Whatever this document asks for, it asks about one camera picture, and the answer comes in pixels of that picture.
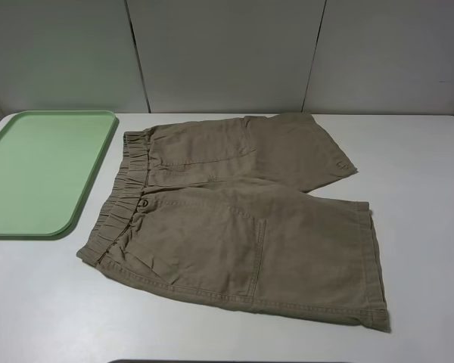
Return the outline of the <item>khaki shorts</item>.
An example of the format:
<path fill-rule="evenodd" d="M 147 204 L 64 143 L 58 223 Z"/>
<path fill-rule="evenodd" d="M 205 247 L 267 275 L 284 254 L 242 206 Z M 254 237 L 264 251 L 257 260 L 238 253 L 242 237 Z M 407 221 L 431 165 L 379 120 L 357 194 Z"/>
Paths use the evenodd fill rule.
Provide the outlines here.
<path fill-rule="evenodd" d="M 303 113 L 126 132 L 77 255 L 171 299 L 371 324 L 387 306 L 369 205 L 313 196 L 355 173 Z"/>

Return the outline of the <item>light green plastic tray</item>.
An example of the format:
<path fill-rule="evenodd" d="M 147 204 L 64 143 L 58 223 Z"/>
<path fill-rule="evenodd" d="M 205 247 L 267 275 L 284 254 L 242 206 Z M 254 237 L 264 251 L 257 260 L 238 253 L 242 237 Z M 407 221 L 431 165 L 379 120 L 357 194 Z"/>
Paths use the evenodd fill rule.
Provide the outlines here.
<path fill-rule="evenodd" d="M 0 237 L 68 229 L 117 127 L 110 111 L 24 111 L 0 131 Z"/>

